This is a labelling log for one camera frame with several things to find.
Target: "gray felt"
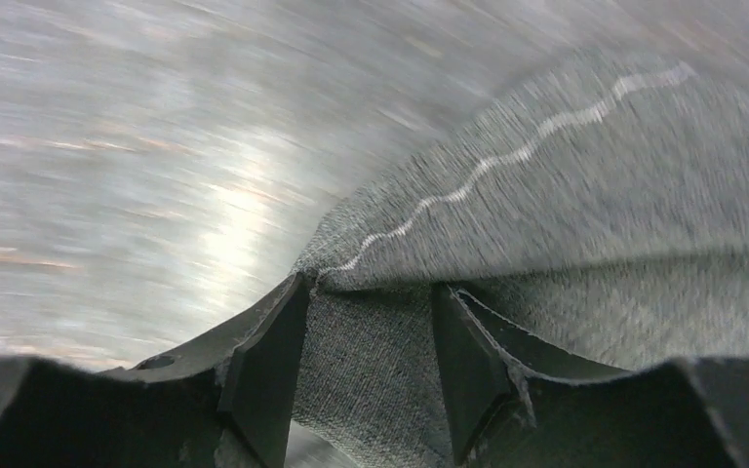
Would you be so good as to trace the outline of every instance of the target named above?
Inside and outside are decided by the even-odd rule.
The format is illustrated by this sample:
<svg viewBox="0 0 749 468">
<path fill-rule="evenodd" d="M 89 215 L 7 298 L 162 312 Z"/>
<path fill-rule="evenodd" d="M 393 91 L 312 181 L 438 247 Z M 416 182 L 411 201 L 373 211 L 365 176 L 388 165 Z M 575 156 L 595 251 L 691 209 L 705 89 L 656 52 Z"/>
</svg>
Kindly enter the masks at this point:
<svg viewBox="0 0 749 468">
<path fill-rule="evenodd" d="M 676 58 L 585 51 L 330 212 L 296 420 L 364 468 L 448 467 L 428 285 L 638 369 L 749 354 L 749 90 Z"/>
</svg>

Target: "black plastic part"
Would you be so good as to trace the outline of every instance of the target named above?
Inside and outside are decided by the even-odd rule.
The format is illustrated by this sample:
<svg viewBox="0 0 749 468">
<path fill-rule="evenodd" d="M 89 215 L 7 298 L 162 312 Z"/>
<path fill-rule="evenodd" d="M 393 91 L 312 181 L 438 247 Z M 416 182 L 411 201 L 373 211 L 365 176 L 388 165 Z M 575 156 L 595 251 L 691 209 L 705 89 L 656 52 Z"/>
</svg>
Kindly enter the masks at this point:
<svg viewBox="0 0 749 468">
<path fill-rule="evenodd" d="M 132 370 L 0 358 L 0 468 L 282 467 L 307 307 L 295 275 Z"/>
<path fill-rule="evenodd" d="M 281 303 L 234 350 L 217 406 L 268 468 L 286 461 L 308 290 L 290 290 Z"/>
<path fill-rule="evenodd" d="M 435 287 L 432 294 L 459 466 L 749 468 L 749 359 L 679 359 L 618 370 L 521 330 L 463 287 Z M 469 351 L 452 352 L 448 342 Z M 497 370 L 475 369 L 498 365 L 509 377 L 506 395 L 490 401 L 464 390 L 468 380 L 497 392 Z"/>
<path fill-rule="evenodd" d="M 497 351 L 483 339 L 448 288 L 432 295 L 432 329 L 453 455 L 461 462 L 479 430 L 512 390 Z"/>
</svg>

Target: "brushed metal surface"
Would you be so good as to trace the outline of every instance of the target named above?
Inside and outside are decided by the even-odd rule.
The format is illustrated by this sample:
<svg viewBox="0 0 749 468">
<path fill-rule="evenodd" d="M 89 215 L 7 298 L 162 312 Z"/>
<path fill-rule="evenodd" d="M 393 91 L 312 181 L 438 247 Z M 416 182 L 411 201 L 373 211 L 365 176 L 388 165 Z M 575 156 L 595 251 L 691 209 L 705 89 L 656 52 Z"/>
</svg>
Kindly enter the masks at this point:
<svg viewBox="0 0 749 468">
<path fill-rule="evenodd" d="M 338 199 L 594 44 L 749 81 L 749 0 L 0 0 L 0 352 L 100 369 L 202 332 Z"/>
</svg>

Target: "gray textile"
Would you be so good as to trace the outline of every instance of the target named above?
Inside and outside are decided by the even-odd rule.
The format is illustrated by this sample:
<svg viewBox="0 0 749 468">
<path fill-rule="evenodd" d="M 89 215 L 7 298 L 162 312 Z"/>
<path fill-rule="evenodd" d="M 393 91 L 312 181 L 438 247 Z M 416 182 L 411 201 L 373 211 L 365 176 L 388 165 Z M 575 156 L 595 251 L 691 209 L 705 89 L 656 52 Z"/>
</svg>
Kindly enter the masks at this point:
<svg viewBox="0 0 749 468">
<path fill-rule="evenodd" d="M 749 90 L 692 63 L 585 51 L 333 210 L 296 420 L 361 466 L 452 466 L 431 282 L 636 369 L 749 354 Z"/>
</svg>

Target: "white wavy line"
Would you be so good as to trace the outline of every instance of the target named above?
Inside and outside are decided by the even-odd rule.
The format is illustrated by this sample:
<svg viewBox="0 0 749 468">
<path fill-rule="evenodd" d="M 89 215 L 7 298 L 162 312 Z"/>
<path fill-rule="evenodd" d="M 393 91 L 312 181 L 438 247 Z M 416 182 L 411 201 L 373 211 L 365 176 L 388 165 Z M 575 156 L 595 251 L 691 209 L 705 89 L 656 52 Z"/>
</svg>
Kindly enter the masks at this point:
<svg viewBox="0 0 749 468">
<path fill-rule="evenodd" d="M 466 199 L 469 192 L 474 188 L 475 183 L 478 179 L 486 174 L 490 169 L 495 166 L 510 164 L 510 163 L 521 163 L 529 160 L 535 150 L 541 145 L 541 143 L 552 134 L 566 127 L 578 127 L 583 125 L 592 124 L 595 122 L 601 122 L 608 114 L 610 114 L 616 107 L 616 105 L 624 99 L 625 96 L 636 93 L 641 90 L 651 88 L 663 88 L 670 86 L 677 86 L 686 81 L 696 73 L 693 69 L 684 62 L 680 62 L 679 65 L 658 73 L 638 73 L 634 75 L 620 77 L 616 80 L 615 84 L 610 89 L 610 95 L 596 102 L 590 107 L 574 112 L 561 112 L 553 115 L 552 117 L 541 123 L 537 130 L 537 136 L 532 140 L 524 144 L 518 150 L 503 155 L 503 156 L 492 156 L 481 160 L 472 174 L 466 179 L 466 181 L 456 191 L 448 195 L 436 195 L 427 197 L 417 204 L 412 215 L 400 224 L 398 227 L 388 232 L 380 232 L 376 234 L 370 234 L 367 236 L 360 245 L 358 252 L 355 256 L 349 259 L 347 262 L 340 266 L 332 266 L 318 270 L 317 279 L 325 276 L 327 273 L 333 271 L 348 271 L 357 266 L 360 259 L 366 253 L 366 250 L 376 241 L 380 239 L 391 239 L 406 235 L 407 232 L 412 228 L 417 217 L 427 208 L 431 207 L 436 203 L 454 203 L 460 202 Z"/>
</svg>

